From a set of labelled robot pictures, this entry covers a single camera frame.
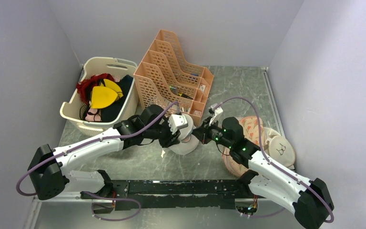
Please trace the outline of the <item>white mesh laundry bag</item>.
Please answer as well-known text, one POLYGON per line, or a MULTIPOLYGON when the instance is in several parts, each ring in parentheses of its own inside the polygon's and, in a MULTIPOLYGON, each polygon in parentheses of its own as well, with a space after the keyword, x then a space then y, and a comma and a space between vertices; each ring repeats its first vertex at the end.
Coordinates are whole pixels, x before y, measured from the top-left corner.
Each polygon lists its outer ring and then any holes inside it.
POLYGON ((186 155, 197 148, 199 140, 192 135, 192 131, 196 128, 192 117, 188 114, 182 115, 186 116, 189 123, 188 127, 179 130, 180 136, 178 137, 178 139, 180 140, 180 143, 169 147, 169 149, 176 154, 186 155))

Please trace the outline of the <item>floral laundry bag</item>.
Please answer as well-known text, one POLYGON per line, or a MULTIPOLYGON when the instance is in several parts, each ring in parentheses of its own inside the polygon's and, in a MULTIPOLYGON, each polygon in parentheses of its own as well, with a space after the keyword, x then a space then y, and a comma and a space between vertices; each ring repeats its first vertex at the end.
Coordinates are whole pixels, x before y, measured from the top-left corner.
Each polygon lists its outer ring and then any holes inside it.
MULTIPOLYGON (((252 143, 256 144, 257 146, 260 145, 259 141, 259 130, 258 130, 258 120, 256 116, 247 116, 247 117, 237 117, 239 124, 243 128, 244 137, 250 140, 252 143)), ((248 168, 244 167, 236 163, 230 156, 229 156, 229 149, 224 147, 223 148, 222 160, 224 162, 225 167, 227 170, 234 175, 235 177, 240 177, 244 174, 248 168)))

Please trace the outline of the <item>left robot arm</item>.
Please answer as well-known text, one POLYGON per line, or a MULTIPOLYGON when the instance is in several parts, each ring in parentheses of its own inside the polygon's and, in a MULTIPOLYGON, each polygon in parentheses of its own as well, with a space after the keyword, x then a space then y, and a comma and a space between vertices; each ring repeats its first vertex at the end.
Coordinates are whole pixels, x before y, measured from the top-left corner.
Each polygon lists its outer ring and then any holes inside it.
POLYGON ((105 171, 83 173, 76 168, 108 153, 144 146, 146 140, 150 143, 157 140, 164 148, 178 144, 180 130, 189 125, 187 118, 183 114, 169 117, 165 114, 166 110, 153 104, 140 115, 133 115, 75 144, 57 148, 48 144, 40 146, 27 170, 35 195, 39 200, 48 200, 63 191, 88 191, 100 198, 109 197, 113 185, 105 171))

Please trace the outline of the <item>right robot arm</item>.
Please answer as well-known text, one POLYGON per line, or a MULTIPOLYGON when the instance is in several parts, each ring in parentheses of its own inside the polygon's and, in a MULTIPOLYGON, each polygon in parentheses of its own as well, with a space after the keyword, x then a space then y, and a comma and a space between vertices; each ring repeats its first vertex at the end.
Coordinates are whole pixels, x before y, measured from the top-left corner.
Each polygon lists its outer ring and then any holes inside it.
POLYGON ((236 163, 250 170, 238 185, 242 197, 255 194, 273 201, 292 212, 305 229, 318 229, 323 223, 334 221, 334 204, 326 183, 303 177, 267 156, 261 147, 245 138, 236 118, 224 119, 219 127, 208 117, 193 130, 193 135, 202 144, 214 141, 225 146, 236 163))

